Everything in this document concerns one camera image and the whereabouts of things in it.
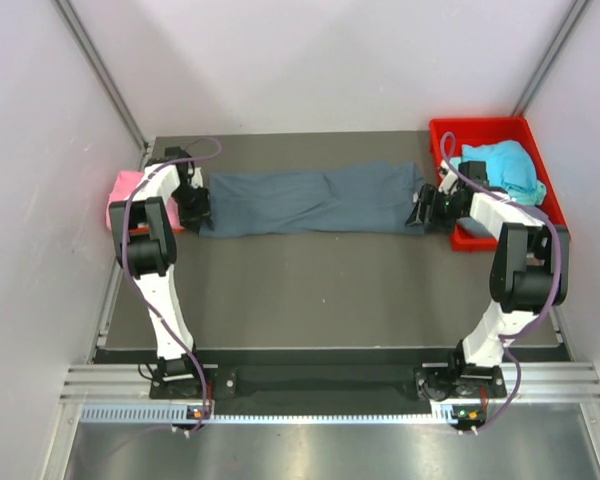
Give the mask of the slate blue t shirt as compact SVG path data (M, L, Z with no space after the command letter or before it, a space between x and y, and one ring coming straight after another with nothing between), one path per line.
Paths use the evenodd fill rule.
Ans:
M214 173L210 176L213 226L208 238L305 232L422 235L409 226L424 179L412 162L371 161L336 170Z

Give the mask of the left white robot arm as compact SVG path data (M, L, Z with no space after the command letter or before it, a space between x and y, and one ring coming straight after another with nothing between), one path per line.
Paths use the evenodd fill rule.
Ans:
M211 200L198 160L182 147L145 167L131 193L108 207L116 259L144 303L156 338L156 366L148 367L150 395L158 399L210 398L207 374L195 354L175 285L177 242L168 203L181 227L213 226Z

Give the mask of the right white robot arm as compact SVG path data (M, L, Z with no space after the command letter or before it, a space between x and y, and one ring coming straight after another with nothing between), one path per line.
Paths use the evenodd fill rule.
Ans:
M438 185L422 186L407 223L427 232L452 230L471 219L496 240L489 275L491 296L474 330L459 341L444 367L420 367L422 397L436 402L504 397L501 364L512 343L561 304L568 290L569 233L546 214L490 186L485 163L444 160Z

